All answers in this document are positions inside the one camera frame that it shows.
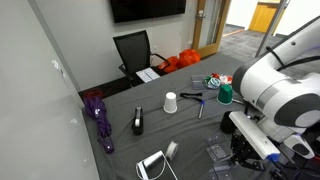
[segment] wooden door frame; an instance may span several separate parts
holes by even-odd
[[[199,42],[200,42],[202,20],[199,20],[198,18],[196,19],[192,48],[195,49],[201,55],[201,57],[215,54],[218,51],[218,48],[220,45],[220,40],[221,40],[222,33],[223,33],[223,28],[224,28],[226,20],[227,20],[227,15],[228,15],[230,3],[231,3],[231,0],[223,0],[223,1],[224,1],[224,7],[222,10],[222,16],[218,20],[219,21],[219,28],[218,28],[216,43],[210,44],[206,47],[198,49]],[[197,7],[196,15],[198,14],[199,9],[204,9],[205,3],[206,3],[206,0],[198,0],[198,7]]]

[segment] white wall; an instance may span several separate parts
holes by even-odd
[[[244,27],[250,26],[258,0],[231,0],[227,24]]]
[[[112,37],[146,29],[150,45],[164,57],[177,55],[192,43],[196,0],[187,0],[186,14],[114,24],[108,0],[36,0],[80,90],[124,75]]]
[[[29,3],[1,0],[0,22],[0,179],[99,179],[79,97]]]
[[[319,15],[319,0],[291,0],[281,18],[275,34],[289,35]]]

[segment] paper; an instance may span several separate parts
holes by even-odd
[[[159,78],[160,76],[154,72],[151,68],[147,68],[136,72],[136,74],[142,79],[143,82],[149,82]]]

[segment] plastic bag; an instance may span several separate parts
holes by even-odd
[[[183,68],[191,64],[200,62],[200,54],[193,49],[186,49],[179,54],[179,62],[177,63],[177,68]]]
[[[163,69],[166,73],[171,73],[175,70],[177,70],[177,63],[179,62],[179,59],[177,56],[171,56],[167,59],[170,62],[170,66],[166,67],[168,65],[167,62],[163,62],[158,66],[159,69]]]

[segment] green cup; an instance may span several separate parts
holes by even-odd
[[[220,87],[218,101],[221,104],[228,105],[232,103],[232,87],[229,84],[224,84]]]

